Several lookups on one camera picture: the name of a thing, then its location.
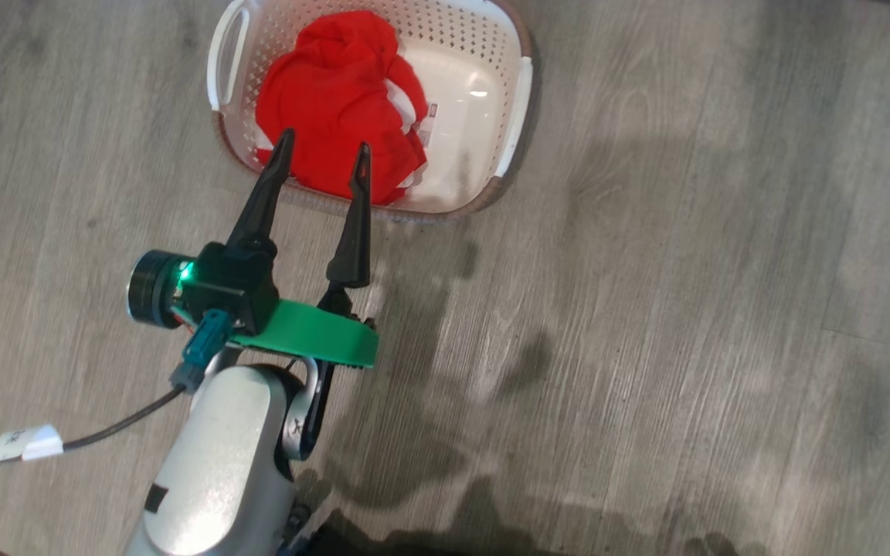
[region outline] white tag on cable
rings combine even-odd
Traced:
[[[0,461],[22,457],[30,461],[63,453],[64,443],[53,425],[32,426],[0,436]]]

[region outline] perforated basket wall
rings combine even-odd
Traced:
[[[524,45],[526,29],[505,1],[456,0],[450,4],[437,0],[245,0],[243,6],[250,14],[250,21],[241,46],[233,99],[230,106],[222,107],[225,117],[222,126],[226,128],[222,133],[233,153],[248,168],[257,171],[262,168],[255,158],[256,100],[271,64],[290,52],[297,33],[318,17],[371,10],[393,25],[403,45],[423,42],[448,49],[452,56],[470,57],[499,83],[504,93],[504,109],[499,117],[497,137],[492,141],[491,173],[497,170],[511,120],[509,112],[515,104],[522,54],[528,49]],[[237,124],[241,124],[241,131],[236,129]],[[319,195],[315,201],[325,198],[328,197]],[[328,201],[335,202],[331,208],[336,210],[344,205],[340,199],[328,198]]]

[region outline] basket handle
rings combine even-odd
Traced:
[[[222,14],[219,24],[215,27],[215,35],[212,35],[212,45],[208,51],[208,102],[212,110],[220,112],[223,104],[229,104],[233,99],[233,88],[236,85],[236,77],[239,73],[239,55],[243,53],[243,44],[246,42],[246,32],[250,29],[250,10],[243,8],[245,0],[233,0]],[[229,68],[229,81],[226,82],[226,90],[219,94],[219,67],[222,66],[222,43],[226,34],[236,24],[236,19],[241,16],[243,21],[236,37],[236,48],[233,50],[232,66]]]
[[[534,80],[534,63],[528,56],[520,59],[520,73],[517,75],[517,84],[513,91],[513,104],[510,106],[510,124],[506,131],[504,150],[501,151],[501,161],[497,164],[497,177],[504,177],[513,161],[513,154],[517,151],[517,141],[524,130],[524,119],[527,117],[527,109],[531,102],[531,83]]]

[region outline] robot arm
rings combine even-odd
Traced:
[[[360,323],[345,291],[370,281],[369,148],[361,145],[350,181],[328,289],[311,307],[280,299],[272,277],[269,232],[293,147],[287,130],[227,243],[209,243],[198,257],[151,251],[131,275],[131,317],[193,328],[171,383],[194,399],[127,554],[276,554],[294,504],[289,462],[314,449],[335,367],[373,365],[373,324]],[[306,381],[272,365],[233,366],[247,347],[296,358]]]
[[[127,555],[276,554],[294,504],[276,367],[211,377],[149,488]]]

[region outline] red cloth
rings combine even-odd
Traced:
[[[426,158],[416,132],[400,130],[403,120],[386,99],[384,79],[405,91],[418,122],[428,105],[420,81],[396,50],[393,27],[372,12],[325,15],[302,29],[294,50],[267,71],[256,122],[273,144],[283,130],[294,128],[290,171],[301,184],[351,197],[349,178],[366,141],[373,156],[373,203],[403,196],[400,182]],[[270,152],[257,156],[266,163]]]

